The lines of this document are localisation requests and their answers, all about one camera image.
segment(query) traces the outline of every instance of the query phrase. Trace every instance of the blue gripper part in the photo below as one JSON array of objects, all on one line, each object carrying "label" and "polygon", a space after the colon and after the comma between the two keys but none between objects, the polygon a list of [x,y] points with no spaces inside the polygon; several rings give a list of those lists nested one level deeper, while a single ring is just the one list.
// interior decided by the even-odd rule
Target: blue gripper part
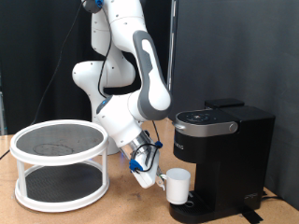
[{"label": "blue gripper part", "polygon": [[130,160],[130,166],[129,166],[129,168],[133,172],[135,171],[136,168],[137,168],[137,170],[143,171],[142,166],[136,160]]},{"label": "blue gripper part", "polygon": [[98,7],[102,8],[102,5],[104,4],[104,0],[95,0],[95,4],[96,4]]},{"label": "blue gripper part", "polygon": [[161,148],[161,147],[163,147],[163,144],[162,144],[162,142],[160,142],[160,141],[157,141],[157,142],[155,143],[155,145],[156,145],[157,148]]}]

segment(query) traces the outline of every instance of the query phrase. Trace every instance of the coffee machine logo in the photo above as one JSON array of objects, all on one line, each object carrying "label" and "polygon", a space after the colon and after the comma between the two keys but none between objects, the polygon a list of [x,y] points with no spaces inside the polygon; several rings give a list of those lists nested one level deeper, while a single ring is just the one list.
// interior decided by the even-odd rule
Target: coffee machine logo
[{"label": "coffee machine logo", "polygon": [[175,141],[175,146],[178,147],[178,148],[180,148],[180,149],[184,149],[184,146],[180,145],[180,144],[177,143],[176,141]]}]

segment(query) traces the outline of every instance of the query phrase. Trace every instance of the black mesh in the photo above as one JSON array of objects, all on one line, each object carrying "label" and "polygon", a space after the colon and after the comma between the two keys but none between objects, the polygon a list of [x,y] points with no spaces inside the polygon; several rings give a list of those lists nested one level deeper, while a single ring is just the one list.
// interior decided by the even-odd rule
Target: black mesh
[{"label": "black mesh", "polygon": [[26,176],[28,198],[44,203],[71,202],[84,198],[102,186],[97,168],[77,163],[48,166]]},{"label": "black mesh", "polygon": [[101,132],[78,124],[58,124],[24,134],[17,148],[40,156],[64,156],[86,151],[103,141]]}]

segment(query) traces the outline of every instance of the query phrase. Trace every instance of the black cable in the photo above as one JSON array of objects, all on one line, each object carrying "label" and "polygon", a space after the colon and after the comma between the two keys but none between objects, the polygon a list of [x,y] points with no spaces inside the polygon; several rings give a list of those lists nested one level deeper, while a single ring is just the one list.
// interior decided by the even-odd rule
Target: black cable
[{"label": "black cable", "polygon": [[155,131],[156,131],[156,134],[157,134],[158,141],[160,142],[160,137],[159,137],[159,134],[158,134],[158,130],[157,130],[157,126],[156,126],[155,121],[152,121],[152,124],[153,124],[153,127],[155,128]]},{"label": "black cable", "polygon": [[5,154],[2,155],[2,157],[0,158],[0,160],[2,160],[2,158],[4,158],[8,154],[9,151],[10,151],[10,149]]},{"label": "black cable", "polygon": [[102,79],[102,75],[103,75],[103,71],[104,71],[104,66],[106,64],[106,60],[107,60],[107,56],[108,54],[110,53],[110,49],[111,49],[111,44],[112,44],[112,31],[111,31],[111,26],[110,26],[110,22],[109,22],[109,18],[104,10],[104,8],[102,7],[102,10],[104,11],[104,14],[105,14],[105,17],[106,17],[106,20],[107,20],[107,24],[108,24],[108,27],[109,27],[109,31],[110,31],[110,43],[109,43],[109,47],[108,47],[108,51],[107,51],[107,54],[105,56],[105,59],[103,61],[103,64],[102,64],[102,69],[101,69],[101,74],[100,74],[100,77],[99,77],[99,82],[97,84],[97,88],[100,92],[100,94],[106,99],[106,96],[101,92],[100,90],[100,83],[101,83],[101,79]]},{"label": "black cable", "polygon": [[43,101],[44,101],[44,98],[45,98],[45,96],[46,96],[46,94],[47,94],[49,88],[50,88],[51,83],[53,82],[53,80],[54,80],[54,78],[55,78],[55,76],[56,76],[56,74],[57,74],[58,68],[59,68],[60,63],[61,63],[61,61],[62,61],[62,58],[63,58],[63,51],[64,51],[64,45],[65,45],[65,43],[66,43],[68,37],[70,36],[70,34],[71,34],[71,32],[72,32],[72,30],[73,30],[73,28],[74,28],[74,25],[75,25],[76,20],[77,20],[77,17],[78,17],[78,13],[80,12],[81,7],[82,7],[82,5],[83,5],[85,2],[86,2],[86,1],[81,2],[80,6],[79,6],[79,8],[78,8],[76,17],[75,17],[75,19],[74,19],[74,21],[73,21],[73,24],[72,24],[72,26],[71,26],[69,32],[67,33],[66,38],[65,38],[65,40],[64,40],[64,43],[63,43],[63,45],[62,45],[62,48],[61,48],[61,51],[60,51],[60,55],[59,55],[59,60],[58,60],[58,62],[57,62],[57,65],[56,65],[54,74],[52,75],[52,78],[51,78],[51,80],[50,80],[50,82],[49,82],[49,84],[48,84],[46,90],[44,91],[44,94],[43,94],[43,96],[42,96],[42,98],[41,98],[41,100],[40,100],[40,102],[39,102],[39,105],[38,105],[38,108],[37,108],[37,111],[36,111],[35,119],[34,119],[34,121],[33,121],[30,125],[33,125],[33,124],[36,123],[36,119],[37,119],[37,117],[38,117],[38,115],[39,115],[40,107],[41,107],[41,105],[42,105],[42,103],[43,103]]},{"label": "black cable", "polygon": [[279,196],[272,196],[272,197],[262,197],[261,201],[265,201],[265,200],[268,200],[268,199],[278,199],[278,200],[282,200],[284,201],[281,197]]},{"label": "black cable", "polygon": [[156,157],[156,153],[157,153],[157,151],[158,151],[158,149],[159,149],[159,147],[157,147],[156,145],[153,145],[152,143],[146,143],[146,144],[144,144],[144,145],[138,147],[138,149],[135,151],[135,154],[137,153],[137,151],[138,151],[140,148],[142,148],[142,147],[144,147],[144,146],[153,146],[153,147],[156,147],[156,150],[155,150],[155,152],[154,152],[154,154],[153,154],[153,157],[152,157],[152,160],[151,160],[151,164],[150,164],[150,167],[149,167],[148,170],[141,171],[141,170],[139,170],[137,167],[135,168],[135,172],[137,172],[138,174],[139,174],[139,172],[147,172],[147,171],[149,171],[149,170],[151,169],[152,164],[153,164],[153,161],[155,160],[155,157]]}]

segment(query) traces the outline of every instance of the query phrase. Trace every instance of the coffee machine display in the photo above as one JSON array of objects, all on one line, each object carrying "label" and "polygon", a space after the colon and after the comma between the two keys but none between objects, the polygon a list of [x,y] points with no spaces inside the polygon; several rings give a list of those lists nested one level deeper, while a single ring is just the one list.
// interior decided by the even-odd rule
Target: coffee machine display
[{"label": "coffee machine display", "polygon": [[260,208],[275,116],[234,100],[206,101],[178,113],[174,154],[196,163],[188,201],[170,203],[184,223],[202,223]]}]

